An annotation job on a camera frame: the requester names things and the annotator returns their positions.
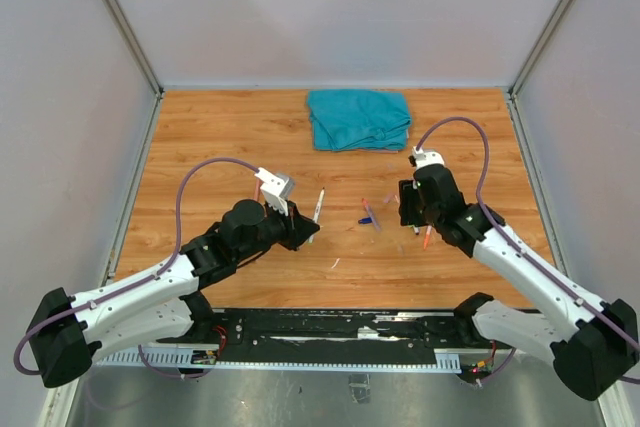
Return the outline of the pink marker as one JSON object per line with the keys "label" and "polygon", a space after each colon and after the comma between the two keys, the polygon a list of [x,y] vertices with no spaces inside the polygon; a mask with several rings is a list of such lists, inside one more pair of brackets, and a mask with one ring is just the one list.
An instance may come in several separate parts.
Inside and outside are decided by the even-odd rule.
{"label": "pink marker", "polygon": [[367,216],[371,219],[371,224],[374,226],[374,228],[376,229],[376,231],[381,232],[381,226],[380,223],[378,222],[375,213],[373,211],[373,209],[370,206],[370,203],[368,202],[367,199],[362,198],[361,199],[362,205],[367,213]]}

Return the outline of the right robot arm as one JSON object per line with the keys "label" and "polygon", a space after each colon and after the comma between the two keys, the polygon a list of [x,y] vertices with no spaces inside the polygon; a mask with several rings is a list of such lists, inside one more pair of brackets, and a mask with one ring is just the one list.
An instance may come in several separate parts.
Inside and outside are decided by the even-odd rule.
{"label": "right robot arm", "polygon": [[417,162],[399,183],[402,224],[430,226],[442,240],[506,279],[536,313],[477,293],[455,310],[455,339],[466,347],[493,340],[549,365],[578,397],[593,401],[639,362],[635,310],[607,302],[532,250],[491,209],[465,201],[441,162]]}

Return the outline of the pink pen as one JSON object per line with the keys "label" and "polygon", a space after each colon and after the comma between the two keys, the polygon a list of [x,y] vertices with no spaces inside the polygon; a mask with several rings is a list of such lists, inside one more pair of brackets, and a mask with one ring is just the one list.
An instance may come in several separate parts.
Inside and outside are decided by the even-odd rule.
{"label": "pink pen", "polygon": [[260,196],[260,181],[256,181],[255,189],[254,189],[254,200],[258,201]]}

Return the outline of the white pen yellow-green tip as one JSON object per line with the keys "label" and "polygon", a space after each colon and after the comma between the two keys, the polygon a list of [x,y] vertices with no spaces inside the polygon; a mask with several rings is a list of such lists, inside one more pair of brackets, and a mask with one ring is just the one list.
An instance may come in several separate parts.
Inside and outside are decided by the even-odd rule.
{"label": "white pen yellow-green tip", "polygon": [[[314,223],[319,225],[319,217],[320,217],[320,213],[323,207],[323,203],[324,203],[324,198],[325,198],[325,193],[326,193],[326,188],[323,187],[319,193],[318,196],[318,200],[315,206],[315,210],[314,210],[314,215],[313,215],[313,221]],[[315,234],[312,234],[310,236],[310,238],[308,239],[308,243],[311,244],[314,241],[314,236]]]}

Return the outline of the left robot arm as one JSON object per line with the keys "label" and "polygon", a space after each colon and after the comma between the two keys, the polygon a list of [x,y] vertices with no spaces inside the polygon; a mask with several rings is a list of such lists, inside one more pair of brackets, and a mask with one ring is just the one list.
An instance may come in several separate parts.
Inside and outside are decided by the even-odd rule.
{"label": "left robot arm", "polygon": [[186,336],[200,343],[214,330],[201,290],[234,275],[272,246],[298,250],[319,225],[293,202],[284,211],[251,199],[158,264],[88,292],[46,293],[26,332],[35,375],[47,388],[81,377],[123,349]]}

